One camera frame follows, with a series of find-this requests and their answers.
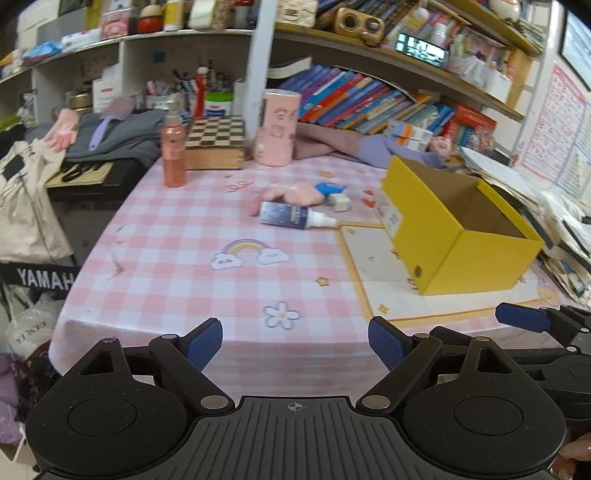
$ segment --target chessboard pattern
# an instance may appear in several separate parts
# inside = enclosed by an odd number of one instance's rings
[[[196,118],[186,142],[187,148],[242,148],[244,120],[241,116],[204,116]]]

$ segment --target cloud print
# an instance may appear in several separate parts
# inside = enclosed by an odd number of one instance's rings
[[[291,257],[286,254],[283,250],[278,248],[263,248],[261,254],[258,257],[259,263],[263,265],[270,265],[272,263],[289,262]]]
[[[209,262],[209,266],[214,270],[223,270],[224,268],[238,268],[244,265],[244,260],[236,255],[219,253]]]

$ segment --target blue gripper pad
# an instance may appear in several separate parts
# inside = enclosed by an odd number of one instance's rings
[[[495,309],[495,317],[499,323],[530,332],[541,333],[550,330],[550,320],[545,311],[540,309],[503,302]]]
[[[405,350],[403,339],[408,339],[412,345],[412,340],[396,327],[391,325],[387,328],[375,319],[369,321],[368,339],[369,346],[388,370],[393,370],[408,353],[408,346]]]
[[[197,331],[196,335],[192,336],[193,332],[191,332],[184,337],[187,341],[184,356],[199,371],[203,370],[218,352],[223,339],[222,322],[209,319],[204,322],[204,326],[205,324],[208,326],[203,331],[199,332],[198,327],[194,330],[194,332]]]

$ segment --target calendar poster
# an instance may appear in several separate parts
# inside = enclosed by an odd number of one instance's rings
[[[588,150],[588,140],[585,138],[580,142],[581,147],[574,151],[584,118],[586,128],[591,128],[584,93],[555,64],[548,95],[522,166],[576,197],[583,194],[591,173],[583,152]]]

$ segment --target fingernail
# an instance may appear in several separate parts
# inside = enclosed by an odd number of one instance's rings
[[[564,458],[583,459],[591,454],[589,442],[573,442],[565,445],[561,452]]]

